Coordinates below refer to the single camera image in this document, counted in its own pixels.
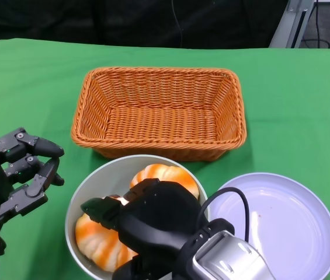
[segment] metal stand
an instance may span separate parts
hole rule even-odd
[[[289,0],[270,48],[299,47],[313,4],[314,0]]]

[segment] basket rim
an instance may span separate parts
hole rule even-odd
[[[238,135],[235,138],[230,138],[226,140],[206,140],[206,139],[162,139],[162,138],[145,138],[145,139],[124,139],[124,138],[90,138],[81,134],[81,121],[82,115],[84,113],[83,109],[86,103],[86,97],[88,91],[82,87],[81,94],[78,99],[78,106],[74,115],[74,120],[72,123],[71,138],[72,140],[83,147],[87,148],[122,148],[121,146],[127,148],[170,148],[170,149],[233,149],[242,145],[246,140],[246,122],[245,122],[245,112],[244,112],[244,102],[241,94],[241,84],[237,75],[225,68],[185,68],[185,67],[157,67],[157,66],[104,66],[98,67],[86,74],[83,85],[91,84],[92,79],[96,74],[106,71],[123,71],[127,72],[129,70],[136,71],[138,69],[143,70],[153,70],[155,72],[183,72],[190,71],[192,73],[225,73],[231,76],[234,80],[234,85],[237,88],[237,109],[238,109]]]

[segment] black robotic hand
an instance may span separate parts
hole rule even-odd
[[[51,184],[61,186],[64,180],[57,174],[59,157],[64,150],[46,139],[29,135],[19,128],[0,138],[0,230],[17,214],[24,216],[47,202],[45,191]],[[51,158],[45,164],[37,158]],[[1,165],[8,162],[8,168]],[[15,183],[25,183],[14,189]],[[0,238],[0,255],[5,242]]]
[[[120,201],[106,197],[92,198],[81,206],[93,221],[116,230],[119,240],[138,253],[118,268],[112,279],[157,280],[171,272],[177,279],[199,279],[177,275],[177,271],[186,269],[186,265],[179,262],[189,260],[188,254],[192,254],[194,245],[197,249],[201,246],[195,241],[200,239],[200,231],[195,229],[202,210],[198,200],[180,184],[158,179],[142,181],[123,197],[130,203],[123,206]],[[207,230],[214,227],[204,214],[200,226]],[[223,229],[234,232],[225,220]],[[206,237],[208,233],[202,231],[202,234]],[[187,256],[180,260],[182,252]]]

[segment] black cable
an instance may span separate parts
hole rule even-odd
[[[180,48],[183,48],[183,31],[178,22],[178,18],[176,17],[176,13],[175,13],[175,9],[174,9],[174,0],[171,0],[171,8],[172,8],[172,14],[174,15],[175,22],[176,22],[176,25],[178,26],[179,33],[180,33]]]
[[[234,187],[227,187],[227,188],[222,188],[221,190],[217,191],[215,194],[213,194],[211,197],[209,197],[205,203],[202,205],[201,207],[201,211],[199,213],[199,215],[197,216],[197,220],[196,220],[196,231],[199,230],[201,228],[201,220],[202,220],[202,215],[204,214],[206,208],[210,205],[211,202],[213,202],[214,199],[216,199],[217,197],[219,197],[222,194],[228,193],[228,192],[234,192],[237,193],[238,195],[240,195],[242,202],[244,203],[244,210],[245,210],[245,241],[249,242],[249,205],[248,205],[248,201],[246,200],[246,197],[244,195],[244,193],[239,190],[238,188],[234,188]]]
[[[310,15],[309,15],[309,19],[311,18],[311,15],[312,15],[313,11],[315,10],[315,7],[317,7],[317,6],[314,5],[314,6],[312,7],[311,12],[310,12]]]
[[[312,10],[311,10],[310,15],[309,15],[309,20],[310,20],[311,15],[312,15],[314,9],[315,8],[317,9],[317,11],[315,12],[315,26],[317,27],[317,39],[305,39],[303,37],[303,39],[301,40],[301,42],[304,42],[307,48],[310,48],[310,46],[307,44],[308,41],[316,41],[318,43],[317,44],[318,48],[321,47],[321,42],[324,42],[324,43],[327,44],[327,47],[330,48],[330,42],[327,41],[327,40],[323,40],[323,39],[320,38],[319,24],[318,24],[318,7],[319,7],[319,0],[316,0],[316,3],[314,3],[314,6],[312,7]]]
[[[304,42],[305,45],[306,45],[308,48],[310,48],[309,45],[306,43],[306,42],[308,42],[308,41],[316,41],[316,42],[317,42],[318,39],[305,39],[305,38],[302,39],[301,42]],[[320,42],[323,42],[323,43],[326,43],[326,44],[327,44],[327,48],[330,48],[330,43],[329,43],[329,41],[327,41],[327,40],[323,40],[323,39],[319,39],[319,41],[320,41]]]
[[[319,36],[319,25],[318,25],[318,7],[319,7],[319,0],[317,0],[317,10],[315,11],[315,26],[317,27],[317,38],[318,38],[318,48],[321,48],[321,38]]]
[[[303,37],[303,39],[301,40],[301,42],[304,42],[304,44],[306,45],[307,48],[310,48],[309,45],[306,43],[307,40]]]

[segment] orange bread roll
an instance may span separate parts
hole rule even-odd
[[[81,253],[105,271],[114,272],[137,255],[119,241],[117,232],[95,223],[87,214],[78,219],[75,237]]]
[[[197,199],[200,192],[192,176],[183,168],[167,166],[164,164],[151,164],[135,175],[130,187],[140,183],[144,179],[158,178],[160,181],[177,182],[192,193]]]

